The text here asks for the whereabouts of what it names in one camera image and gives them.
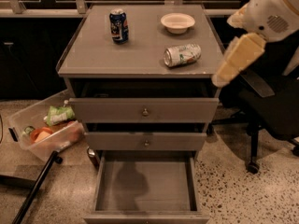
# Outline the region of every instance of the office chair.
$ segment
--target office chair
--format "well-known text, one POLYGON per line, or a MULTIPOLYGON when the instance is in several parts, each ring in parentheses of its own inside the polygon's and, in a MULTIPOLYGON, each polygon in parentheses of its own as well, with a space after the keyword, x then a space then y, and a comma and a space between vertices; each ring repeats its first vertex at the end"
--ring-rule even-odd
POLYGON ((265 54, 228 86, 222 88, 224 107, 238 107, 228 119, 212 121, 213 125, 247 122, 251 136, 249 172, 256 174, 258 134, 266 129, 274 138, 295 145, 292 153, 299 156, 299 68, 287 76, 282 73, 299 46, 299 32, 283 41, 268 43, 265 54))

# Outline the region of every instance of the cabinet handle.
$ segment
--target cabinet handle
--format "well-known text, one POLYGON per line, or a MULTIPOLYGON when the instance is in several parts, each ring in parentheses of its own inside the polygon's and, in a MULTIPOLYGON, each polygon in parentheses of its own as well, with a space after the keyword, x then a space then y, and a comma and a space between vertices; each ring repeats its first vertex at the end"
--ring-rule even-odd
POLYGON ((145 146, 145 147, 148 147, 149 145, 150 145, 149 140, 146 140, 146 141, 144 142, 144 146, 145 146))
POLYGON ((143 111, 142 111, 142 115, 143 115, 144 117, 146 117, 146 116, 148 116, 149 114, 150 114, 150 112, 148 111, 148 109, 147 109, 147 108, 144 108, 143 111))

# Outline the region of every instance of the white storage container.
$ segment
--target white storage container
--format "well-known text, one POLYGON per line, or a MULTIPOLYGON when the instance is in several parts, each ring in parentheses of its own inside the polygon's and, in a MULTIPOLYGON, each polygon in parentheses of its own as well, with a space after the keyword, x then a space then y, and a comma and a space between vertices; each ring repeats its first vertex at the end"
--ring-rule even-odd
POLYGON ((50 106, 63 106, 64 100, 68 99, 68 91, 61 91, 17 112, 8 119, 10 132, 15 136, 15 141, 19 142, 22 149, 31 151, 42 161, 47 161, 52 151, 60 152, 76 143, 83 136, 83 126, 78 121, 72 122, 33 144, 30 141, 30 136, 24 132, 28 126, 33 126, 36 129, 47 126, 44 117, 47 116, 50 106))

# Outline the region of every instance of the bowl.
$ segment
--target bowl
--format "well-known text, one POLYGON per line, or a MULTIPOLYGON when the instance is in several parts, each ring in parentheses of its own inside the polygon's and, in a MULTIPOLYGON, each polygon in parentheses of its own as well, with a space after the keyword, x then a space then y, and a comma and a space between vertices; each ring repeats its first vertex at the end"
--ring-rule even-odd
POLYGON ((189 27, 195 25, 195 20, 187 14, 169 13, 162 16, 161 24, 172 34, 183 34, 189 27))

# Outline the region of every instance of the gray countertop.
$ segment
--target gray countertop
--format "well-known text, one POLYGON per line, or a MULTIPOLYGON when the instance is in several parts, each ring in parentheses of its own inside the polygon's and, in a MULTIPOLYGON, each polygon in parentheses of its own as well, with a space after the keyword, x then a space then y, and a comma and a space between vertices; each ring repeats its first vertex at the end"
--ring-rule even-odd
POLYGON ((97 5, 90 10, 78 36, 65 56, 61 77, 211 77, 222 59, 221 48, 200 5, 97 5), (121 7, 127 14, 129 41, 117 45, 110 34, 109 13, 121 7), (160 19, 168 13, 186 13, 195 25, 185 34, 170 34, 160 19), (199 44, 200 59, 168 68, 167 47, 199 44))

